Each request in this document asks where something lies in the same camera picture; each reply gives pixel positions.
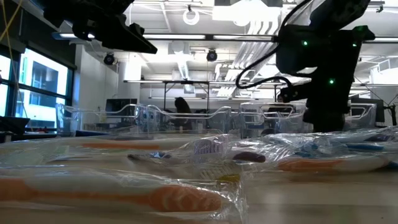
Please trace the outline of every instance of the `ceiling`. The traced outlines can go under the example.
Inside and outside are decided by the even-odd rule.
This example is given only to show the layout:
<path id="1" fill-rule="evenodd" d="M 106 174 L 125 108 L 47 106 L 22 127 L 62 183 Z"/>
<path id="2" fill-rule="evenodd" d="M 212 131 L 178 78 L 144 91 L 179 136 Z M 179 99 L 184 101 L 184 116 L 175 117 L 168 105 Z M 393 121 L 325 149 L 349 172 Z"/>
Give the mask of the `ceiling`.
<path id="1" fill-rule="evenodd" d="M 197 24 L 191 26 L 183 20 L 183 14 L 187 10 L 187 4 L 170 5 L 168 2 L 154 2 L 152 0 L 137 0 L 129 7 L 125 15 L 126 23 L 135 22 L 146 29 L 146 33 L 175 33 L 175 34 L 247 34 L 249 26 L 237 26 L 232 21 L 214 21 L 211 16 L 214 0 L 204 0 L 200 3 L 192 3 L 192 9 L 199 11 L 200 19 Z M 29 1 L 25 1 L 23 7 L 29 12 L 42 18 L 42 13 L 35 8 Z M 376 7 L 371 7 L 365 15 L 350 24 L 346 29 L 351 29 L 358 25 L 368 25 L 378 37 L 398 37 L 398 8 L 385 7 L 381 13 L 376 13 Z M 193 13 L 188 13 L 189 19 L 193 18 Z M 71 27 L 63 24 L 60 32 L 71 32 Z M 215 71 L 216 63 L 207 62 L 205 57 L 209 49 L 216 49 L 218 60 L 233 61 L 241 48 L 240 42 L 205 42 L 205 41 L 186 41 L 190 46 L 190 52 L 195 56 L 187 62 L 189 70 Z M 154 41 L 158 47 L 157 55 L 139 54 L 142 59 L 142 74 L 150 78 L 156 74 L 171 74 L 172 70 L 178 70 L 176 61 L 168 58 L 168 45 L 170 41 Z M 86 50 L 103 54 L 109 49 L 104 49 L 99 43 L 93 41 L 91 45 L 85 44 Z M 131 53 L 116 52 L 115 55 L 120 61 L 128 61 Z M 366 44 L 363 45 L 361 55 L 365 58 L 358 63 L 356 76 L 364 81 L 369 76 L 369 68 L 377 66 L 378 62 L 394 58 L 398 55 L 397 44 Z"/>

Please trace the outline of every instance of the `window frame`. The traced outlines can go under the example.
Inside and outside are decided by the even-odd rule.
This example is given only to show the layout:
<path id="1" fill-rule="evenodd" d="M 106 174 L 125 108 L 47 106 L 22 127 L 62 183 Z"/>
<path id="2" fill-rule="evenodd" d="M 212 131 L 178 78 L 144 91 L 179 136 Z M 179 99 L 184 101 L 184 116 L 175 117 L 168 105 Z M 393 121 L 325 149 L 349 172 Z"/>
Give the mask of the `window frame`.
<path id="1" fill-rule="evenodd" d="M 36 88 L 33 86 L 25 85 L 18 83 L 19 89 L 21 90 L 29 90 L 34 93 L 39 93 L 42 95 L 47 95 L 47 96 L 52 96 L 56 98 L 61 98 L 65 100 L 65 105 L 71 106 L 72 105 L 72 100 L 73 100 L 73 80 L 75 77 L 75 69 L 71 68 L 68 65 L 65 65 L 64 63 L 60 62 L 59 60 L 54 60 L 54 58 L 48 57 L 48 55 L 43 54 L 42 52 L 32 48 L 32 47 L 26 47 L 25 49 L 29 49 L 34 51 L 37 54 L 40 54 L 41 56 L 47 57 L 50 60 L 53 60 L 54 62 L 59 63 L 60 65 L 63 65 L 68 68 L 68 75 L 67 75 L 67 83 L 66 83 L 66 94 L 61 95 L 58 93 L 54 93 L 52 91 L 48 90 L 43 90 L 40 88 Z M 5 80 L 2 79 L 2 85 L 7 85 L 8 86 L 8 91 L 7 91 L 7 97 L 6 97 L 6 112 L 5 116 L 15 116 L 16 115 L 16 109 L 17 109 L 17 97 L 18 97 L 18 92 L 16 90 L 16 82 L 19 82 L 19 77 L 20 77 L 20 66 L 22 66 L 21 62 L 21 55 L 23 53 L 17 52 L 15 50 L 12 50 L 12 56 L 13 58 L 10 57 L 9 54 L 9 49 L 6 46 L 0 45 L 0 55 L 7 57 L 11 59 L 10 63 L 10 74 L 9 74 L 9 79 Z M 14 76 L 14 71 L 13 68 L 16 69 L 16 75 L 17 77 L 15 78 Z M 56 131 L 56 128 L 48 128 L 49 131 Z"/>

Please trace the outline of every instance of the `wooden table surface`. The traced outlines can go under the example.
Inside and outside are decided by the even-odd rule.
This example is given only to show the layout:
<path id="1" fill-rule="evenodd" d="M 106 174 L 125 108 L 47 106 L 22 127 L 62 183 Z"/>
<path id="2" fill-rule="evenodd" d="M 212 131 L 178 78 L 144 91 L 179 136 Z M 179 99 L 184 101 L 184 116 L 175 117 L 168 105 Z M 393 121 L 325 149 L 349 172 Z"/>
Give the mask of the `wooden table surface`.
<path id="1" fill-rule="evenodd" d="M 53 164 L 130 169 L 125 158 L 61 161 Z M 398 173 L 345 175 L 270 173 L 246 182 L 248 223 L 383 224 L 398 223 Z M 2 207 L 0 223 L 195 223 L 118 213 L 43 211 Z"/>

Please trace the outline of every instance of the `security camera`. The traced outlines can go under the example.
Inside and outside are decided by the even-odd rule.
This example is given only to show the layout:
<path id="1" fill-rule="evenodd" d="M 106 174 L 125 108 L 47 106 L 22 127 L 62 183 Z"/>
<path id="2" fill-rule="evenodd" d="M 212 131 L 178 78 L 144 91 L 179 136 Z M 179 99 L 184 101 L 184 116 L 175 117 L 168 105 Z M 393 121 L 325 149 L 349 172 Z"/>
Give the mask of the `security camera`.
<path id="1" fill-rule="evenodd" d="M 207 53 L 207 61 L 208 62 L 214 62 L 215 60 L 217 60 L 217 53 L 216 50 L 209 50 L 209 52 Z"/>
<path id="2" fill-rule="evenodd" d="M 114 53 L 110 52 L 107 53 L 105 58 L 104 58 L 104 63 L 105 65 L 116 65 L 118 61 L 114 57 Z"/>

